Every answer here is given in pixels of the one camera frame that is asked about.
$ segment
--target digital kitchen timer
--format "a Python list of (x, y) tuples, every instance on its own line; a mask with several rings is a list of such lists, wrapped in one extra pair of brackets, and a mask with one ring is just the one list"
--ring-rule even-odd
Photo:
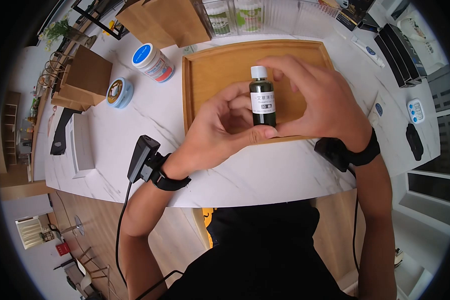
[(419, 124), (425, 120), (425, 113), (423, 112), (423, 105), (420, 99), (414, 98), (408, 101), (406, 108), (408, 109), (408, 115), (412, 123)]

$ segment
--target wooden floor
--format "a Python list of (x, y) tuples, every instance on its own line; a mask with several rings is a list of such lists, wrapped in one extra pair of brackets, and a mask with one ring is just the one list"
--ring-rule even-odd
[[(74, 225), (75, 215), (83, 224), (84, 236), (72, 232), (64, 234), (72, 255), (79, 257), (91, 247), (87, 256), (94, 258), (86, 267), (94, 271), (109, 265), (112, 290), (120, 299), (128, 299), (125, 284), (115, 265), (117, 224), (123, 204), (62, 191), (51, 193), (50, 199), (60, 229)], [(336, 280), (355, 269), (352, 252), (355, 199), (356, 190), (351, 190), (320, 197), (314, 204), (320, 212), (320, 221), (313, 236), (315, 249)], [(365, 220), (359, 208), (355, 242), (359, 262), (364, 235)], [(166, 208), (150, 234), (149, 243), (163, 274), (173, 270), (184, 271), (189, 263), (206, 251), (190, 208)], [(167, 280), (168, 286), (177, 278), (177, 274), (171, 276)], [(107, 296), (106, 278), (94, 279), (92, 284)], [(111, 293), (110, 299), (117, 297)]]

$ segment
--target black shirt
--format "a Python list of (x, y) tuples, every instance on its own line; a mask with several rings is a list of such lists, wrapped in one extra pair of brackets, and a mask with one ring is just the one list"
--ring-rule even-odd
[(356, 299), (340, 290), (313, 247), (319, 214), (308, 200), (212, 215), (214, 247), (161, 299)]

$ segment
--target wooden tray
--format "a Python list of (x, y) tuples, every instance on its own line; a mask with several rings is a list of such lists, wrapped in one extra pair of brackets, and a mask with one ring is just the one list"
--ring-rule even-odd
[[(183, 120), (185, 134), (200, 106), (217, 92), (235, 81), (252, 80), (250, 67), (267, 55), (292, 54), (307, 63), (334, 70), (322, 42), (303, 40), (266, 40), (223, 45), (186, 55), (182, 59)], [(272, 70), (268, 79), (273, 81)], [(273, 81), (277, 123), (300, 118), (307, 103), (300, 92), (293, 93), (288, 78)], [(244, 129), (236, 128), (234, 132)], [(308, 139), (305, 136), (276, 137), (266, 143)]]

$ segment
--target marble countertop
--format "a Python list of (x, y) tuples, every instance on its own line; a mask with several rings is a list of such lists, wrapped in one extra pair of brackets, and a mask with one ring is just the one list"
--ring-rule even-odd
[[(157, 140), (159, 152), (175, 151), (185, 138), (182, 106), (182, 49), (176, 45), (162, 49), (175, 65), (174, 76), (156, 83), (132, 66), (132, 55), (141, 43), (127, 34), (120, 41), (99, 37), (91, 48), (113, 63), (110, 82), (125, 77), (132, 82), (132, 101), (124, 109), (108, 106), (105, 101), (84, 114), (90, 126), (90, 145), (95, 170), (86, 177), (72, 179), (71, 155), (49, 155), (62, 108), (58, 108), (45, 148), (47, 186), (69, 193), (114, 202), (124, 202), (128, 185), (127, 171), (133, 149), (140, 135)], [(373, 33), (355, 30), (364, 43), (384, 57), (373, 41)], [(377, 66), (349, 41), (351, 33), (333, 31), (325, 39), (288, 34), (250, 34), (216, 38), (198, 44), (203, 50), (231, 43), (264, 39), (320, 40), (335, 69), (348, 81), (361, 109), (368, 115), (377, 94), (384, 103), (384, 115), (375, 128), (381, 153), (390, 177), (420, 166), (440, 155), (440, 140), (432, 93), (426, 80), (416, 87), (399, 89), (388, 64)], [(420, 161), (415, 161), (405, 131), (409, 123), (406, 103), (420, 98), (426, 120), (416, 125), (424, 146)], [(48, 116), (42, 118), (47, 122)], [(355, 179), (342, 173), (313, 151), (317, 139), (287, 141), (249, 146), (221, 165), (192, 174), (191, 183), (179, 190), (170, 207), (234, 207), (294, 201), (330, 195), (355, 188)], [(142, 181), (132, 185), (132, 193)]]

